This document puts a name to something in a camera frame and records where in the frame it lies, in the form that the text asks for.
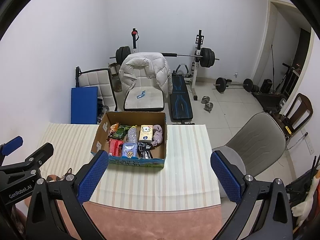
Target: cartoon face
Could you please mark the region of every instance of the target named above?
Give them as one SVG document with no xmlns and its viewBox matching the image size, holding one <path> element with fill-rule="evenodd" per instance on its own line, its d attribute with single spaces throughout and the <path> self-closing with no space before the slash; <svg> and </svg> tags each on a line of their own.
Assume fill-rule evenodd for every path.
<svg viewBox="0 0 320 240">
<path fill-rule="evenodd" d="M 133 151 L 127 152 L 127 157 L 131 158 L 133 156 Z"/>
<path fill-rule="evenodd" d="M 150 132 L 150 127 L 144 126 L 144 127 L 142 127 L 142 131 L 143 132 Z"/>
</svg>

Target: blue gripper pad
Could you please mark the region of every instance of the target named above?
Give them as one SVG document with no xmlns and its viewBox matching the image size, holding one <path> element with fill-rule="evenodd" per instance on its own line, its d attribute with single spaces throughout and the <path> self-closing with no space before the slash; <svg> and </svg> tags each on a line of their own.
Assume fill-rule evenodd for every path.
<svg viewBox="0 0 320 240">
<path fill-rule="evenodd" d="M 210 162 L 229 200 L 240 203 L 242 198 L 241 186 L 216 152 L 211 154 Z"/>
<path fill-rule="evenodd" d="M 89 169 L 84 179 L 79 183 L 77 198 L 80 204 L 90 200 L 103 173 L 106 171 L 108 164 L 109 155 L 106 151 L 103 151 L 103 153 L 101 153 L 99 158 Z"/>
<path fill-rule="evenodd" d="M 23 144 L 23 139 L 21 136 L 17 136 L 11 141 L 7 142 L 2 146 L 1 154 L 3 156 L 8 156 L 10 153 L 14 152 L 16 149 L 21 147 Z"/>
</svg>

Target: green snack package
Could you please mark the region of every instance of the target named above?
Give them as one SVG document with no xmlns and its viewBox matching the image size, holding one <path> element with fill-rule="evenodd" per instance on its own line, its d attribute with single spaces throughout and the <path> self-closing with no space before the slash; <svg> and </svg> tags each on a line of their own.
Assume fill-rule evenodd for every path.
<svg viewBox="0 0 320 240">
<path fill-rule="evenodd" d="M 117 140 L 123 140 L 130 128 L 131 128 L 130 125 L 120 124 L 117 131 L 111 136 L 111 138 L 117 139 Z"/>
</svg>

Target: ceiling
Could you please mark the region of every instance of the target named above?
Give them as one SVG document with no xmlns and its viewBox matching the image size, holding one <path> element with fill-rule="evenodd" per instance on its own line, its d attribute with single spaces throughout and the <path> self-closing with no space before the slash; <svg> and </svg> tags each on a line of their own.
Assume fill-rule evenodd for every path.
<svg viewBox="0 0 320 240">
<path fill-rule="evenodd" d="M 298 27 L 306 30 L 307 32 L 311 32 L 310 23 L 297 8 L 281 3 L 272 3 L 277 7 L 278 11 L 288 22 L 293 22 Z"/>
</svg>

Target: blue package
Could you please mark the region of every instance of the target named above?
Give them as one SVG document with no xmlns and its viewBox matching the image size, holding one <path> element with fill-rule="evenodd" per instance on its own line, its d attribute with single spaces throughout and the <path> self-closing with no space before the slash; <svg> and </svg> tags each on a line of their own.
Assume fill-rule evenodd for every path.
<svg viewBox="0 0 320 240">
<path fill-rule="evenodd" d="M 122 145 L 122 157 L 137 157 L 138 145 L 136 143 L 125 142 Z"/>
<path fill-rule="evenodd" d="M 145 94 L 146 94 L 146 91 L 143 90 L 142 93 L 141 93 L 141 95 L 138 95 L 138 96 L 137 96 L 137 99 L 144 97 Z"/>
</svg>

